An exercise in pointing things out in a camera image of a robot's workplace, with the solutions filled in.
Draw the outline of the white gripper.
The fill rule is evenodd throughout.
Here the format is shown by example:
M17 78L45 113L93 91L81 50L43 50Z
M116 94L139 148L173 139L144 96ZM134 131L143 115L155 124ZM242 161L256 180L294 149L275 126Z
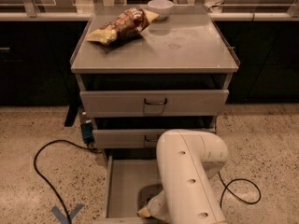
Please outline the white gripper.
M146 206L142 207L137 214L143 218L154 217L162 221L169 221L170 215L164 191L151 198Z

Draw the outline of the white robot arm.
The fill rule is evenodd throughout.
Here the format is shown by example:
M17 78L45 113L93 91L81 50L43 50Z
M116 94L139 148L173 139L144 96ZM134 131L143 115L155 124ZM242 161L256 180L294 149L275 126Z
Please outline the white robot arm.
M225 142L214 133L170 130L157 143L163 190L138 211L168 224L227 224L209 179L228 160Z

